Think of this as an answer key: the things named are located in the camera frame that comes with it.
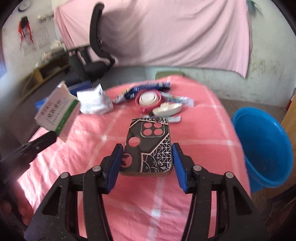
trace blue bucket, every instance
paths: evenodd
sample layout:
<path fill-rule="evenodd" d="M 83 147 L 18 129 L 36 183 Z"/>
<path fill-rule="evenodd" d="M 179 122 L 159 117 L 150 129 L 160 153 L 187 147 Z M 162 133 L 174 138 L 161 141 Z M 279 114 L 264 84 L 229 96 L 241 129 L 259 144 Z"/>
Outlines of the blue bucket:
<path fill-rule="evenodd" d="M 244 149 L 251 192 L 282 185 L 292 172 L 293 151 L 281 125 L 252 107 L 235 112 L 232 123 Z"/>

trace pink round container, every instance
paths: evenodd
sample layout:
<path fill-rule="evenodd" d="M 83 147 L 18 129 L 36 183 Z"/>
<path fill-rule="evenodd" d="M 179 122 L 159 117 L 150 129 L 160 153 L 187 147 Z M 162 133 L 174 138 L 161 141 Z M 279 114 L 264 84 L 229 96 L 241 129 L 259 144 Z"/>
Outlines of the pink round container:
<path fill-rule="evenodd" d="M 142 105 L 140 105 L 139 104 L 140 97 L 145 92 L 154 92 L 157 95 L 157 97 L 158 97 L 158 101 L 155 102 L 155 103 L 153 103 L 153 104 L 151 104 L 151 105 L 148 105 L 148 106 L 142 106 Z M 142 113 L 150 113 L 150 112 L 152 112 L 152 110 L 154 108 L 160 106 L 161 99 L 162 99 L 162 96 L 161 96 L 161 94 L 159 93 L 158 90 L 140 90 L 139 93 L 136 96 L 135 102 L 136 102 L 136 106 L 137 106 L 137 108 L 139 109 L 140 112 L 142 112 Z"/>

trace phone case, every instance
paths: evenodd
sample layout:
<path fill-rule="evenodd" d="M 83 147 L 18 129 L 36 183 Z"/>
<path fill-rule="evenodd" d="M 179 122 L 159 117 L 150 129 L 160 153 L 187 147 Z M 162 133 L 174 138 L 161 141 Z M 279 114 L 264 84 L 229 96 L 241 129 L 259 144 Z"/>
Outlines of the phone case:
<path fill-rule="evenodd" d="M 173 167 L 168 121 L 134 118 L 128 130 L 120 173 L 166 175 Z"/>

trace black chair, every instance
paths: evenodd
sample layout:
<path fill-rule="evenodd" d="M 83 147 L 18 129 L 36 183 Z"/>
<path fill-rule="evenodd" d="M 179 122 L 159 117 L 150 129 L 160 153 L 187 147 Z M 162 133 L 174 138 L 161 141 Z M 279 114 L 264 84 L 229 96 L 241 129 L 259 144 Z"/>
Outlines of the black chair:
<path fill-rule="evenodd" d="M 90 45 L 73 48 L 66 53 L 72 67 L 64 78 L 67 86 L 72 86 L 88 80 L 93 82 L 102 78 L 115 63 L 112 56 L 108 52 L 102 50 L 102 38 L 98 31 L 98 24 L 103 9 L 104 4 L 102 3 L 97 3 L 94 7 L 89 31 Z M 104 61 L 92 62 L 87 52 L 89 47 L 91 47 L 100 58 L 106 59 L 109 64 L 106 64 Z M 84 59 L 86 65 L 83 65 L 81 58 Z"/>

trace green stripe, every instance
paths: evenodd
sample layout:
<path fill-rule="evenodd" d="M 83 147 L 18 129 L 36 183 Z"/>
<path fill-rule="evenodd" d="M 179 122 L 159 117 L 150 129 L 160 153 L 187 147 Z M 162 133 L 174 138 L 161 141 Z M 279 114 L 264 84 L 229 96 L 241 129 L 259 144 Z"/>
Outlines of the green stripe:
<path fill-rule="evenodd" d="M 66 113 L 64 114 L 63 118 L 61 119 L 61 121 L 59 122 L 59 125 L 57 126 L 55 133 L 57 134 L 57 136 L 61 133 L 61 130 L 63 129 L 65 123 L 67 122 L 70 114 L 72 113 L 72 111 L 74 110 L 75 106 L 77 105 L 78 100 L 73 100 L 72 104 L 69 106 L 69 108 L 67 109 Z"/>

